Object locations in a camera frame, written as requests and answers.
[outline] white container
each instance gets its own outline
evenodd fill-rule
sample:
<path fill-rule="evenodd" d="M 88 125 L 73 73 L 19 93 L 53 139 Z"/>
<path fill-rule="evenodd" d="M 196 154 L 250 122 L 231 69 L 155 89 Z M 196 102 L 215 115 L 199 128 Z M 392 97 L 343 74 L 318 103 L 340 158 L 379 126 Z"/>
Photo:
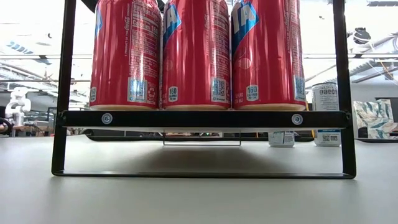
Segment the white container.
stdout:
<path fill-rule="evenodd" d="M 281 131 L 281 132 L 268 133 L 268 142 L 271 147 L 293 147 L 294 132 Z"/>
<path fill-rule="evenodd" d="M 312 86 L 312 110 L 339 110 L 336 83 L 321 83 Z M 315 130 L 315 144 L 317 146 L 339 147 L 341 145 L 340 130 Z"/>

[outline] table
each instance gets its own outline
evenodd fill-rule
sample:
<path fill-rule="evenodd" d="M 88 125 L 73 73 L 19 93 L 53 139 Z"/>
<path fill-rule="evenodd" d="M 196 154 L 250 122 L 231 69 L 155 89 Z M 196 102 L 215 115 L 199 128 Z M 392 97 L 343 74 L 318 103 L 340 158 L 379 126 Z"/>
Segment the table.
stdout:
<path fill-rule="evenodd" d="M 355 180 L 54 177 L 51 137 L 0 139 L 0 223 L 396 223 L 398 144 L 356 142 Z M 70 136 L 67 169 L 341 170 L 337 148 L 163 147 Z"/>

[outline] can lid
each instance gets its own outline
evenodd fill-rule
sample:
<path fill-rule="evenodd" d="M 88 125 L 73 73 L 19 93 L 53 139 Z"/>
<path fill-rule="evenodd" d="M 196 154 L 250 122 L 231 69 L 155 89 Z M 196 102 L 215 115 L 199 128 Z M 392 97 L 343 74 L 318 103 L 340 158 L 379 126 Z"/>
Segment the can lid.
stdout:
<path fill-rule="evenodd" d="M 337 83 L 334 83 L 334 82 L 325 82 L 325 83 L 318 83 L 318 84 L 315 84 L 315 85 L 312 86 L 312 88 L 315 87 L 315 86 L 324 85 L 324 84 L 334 84 L 334 85 L 337 85 Z"/>

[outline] blue logo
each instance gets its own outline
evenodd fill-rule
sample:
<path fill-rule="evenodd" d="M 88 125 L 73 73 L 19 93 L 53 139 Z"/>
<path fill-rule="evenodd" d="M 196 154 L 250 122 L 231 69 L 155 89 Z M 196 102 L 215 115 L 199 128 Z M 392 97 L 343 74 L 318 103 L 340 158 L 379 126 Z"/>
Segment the blue logo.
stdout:
<path fill-rule="evenodd" d="M 96 24 L 95 24 L 95 37 L 97 37 L 97 35 L 99 34 L 99 32 L 103 26 L 101 11 L 98 7 L 97 7 L 96 15 L 97 15 L 97 18 L 96 18 Z"/>
<path fill-rule="evenodd" d="M 164 12 L 163 48 L 174 31 L 181 25 L 181 19 L 174 4 Z"/>
<path fill-rule="evenodd" d="M 260 21 L 251 2 L 239 0 L 231 13 L 232 54 L 243 40 L 244 36 Z"/>

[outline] red soda can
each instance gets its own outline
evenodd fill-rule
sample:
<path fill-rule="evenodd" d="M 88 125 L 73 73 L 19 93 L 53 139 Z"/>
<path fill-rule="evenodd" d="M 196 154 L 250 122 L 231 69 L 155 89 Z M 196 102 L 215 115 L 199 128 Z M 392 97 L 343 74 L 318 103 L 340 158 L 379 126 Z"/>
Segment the red soda can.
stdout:
<path fill-rule="evenodd" d="M 237 0 L 231 13 L 236 110 L 304 110 L 299 0 Z"/>
<path fill-rule="evenodd" d="M 156 0 L 99 0 L 91 109 L 157 109 L 161 24 Z"/>
<path fill-rule="evenodd" d="M 165 5 L 163 25 L 163 108 L 230 108 L 226 2 L 169 0 Z"/>

